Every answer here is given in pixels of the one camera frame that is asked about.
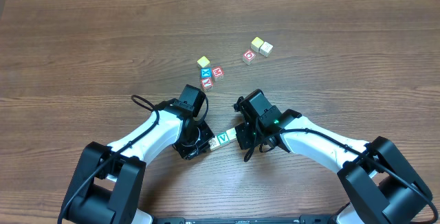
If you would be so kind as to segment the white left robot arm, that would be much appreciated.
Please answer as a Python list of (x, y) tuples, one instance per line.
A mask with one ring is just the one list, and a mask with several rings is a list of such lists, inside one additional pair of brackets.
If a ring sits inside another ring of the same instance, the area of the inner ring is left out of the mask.
[(138, 208), (146, 167), (169, 146), (191, 160), (209, 150), (213, 137), (206, 122), (167, 107), (118, 141), (91, 142), (80, 155), (58, 223), (153, 223)]

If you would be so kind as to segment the green V wooden block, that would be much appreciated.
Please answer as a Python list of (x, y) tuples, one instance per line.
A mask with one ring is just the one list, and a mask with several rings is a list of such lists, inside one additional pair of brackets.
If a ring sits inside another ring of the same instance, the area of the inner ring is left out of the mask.
[(220, 133), (217, 135), (217, 140), (221, 146), (230, 143), (230, 138), (226, 132)]

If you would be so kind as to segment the sun picture wooden block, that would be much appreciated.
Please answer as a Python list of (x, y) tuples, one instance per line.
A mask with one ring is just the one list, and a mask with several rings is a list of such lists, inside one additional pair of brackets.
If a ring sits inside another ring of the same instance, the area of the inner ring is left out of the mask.
[(219, 140), (217, 139), (217, 137), (213, 137), (212, 139), (209, 140), (209, 145), (210, 145), (210, 150), (214, 151), (218, 148), (221, 147)]

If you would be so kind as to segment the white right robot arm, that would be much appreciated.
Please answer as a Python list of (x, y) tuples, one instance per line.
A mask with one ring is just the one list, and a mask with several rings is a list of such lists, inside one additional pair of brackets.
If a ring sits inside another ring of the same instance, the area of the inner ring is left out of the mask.
[(349, 203), (334, 223), (413, 223), (426, 206), (439, 219), (432, 193), (408, 160), (389, 139), (350, 139), (328, 131), (293, 110), (276, 107), (242, 109), (237, 139), (249, 160), (255, 148), (279, 147), (304, 155), (336, 173)]

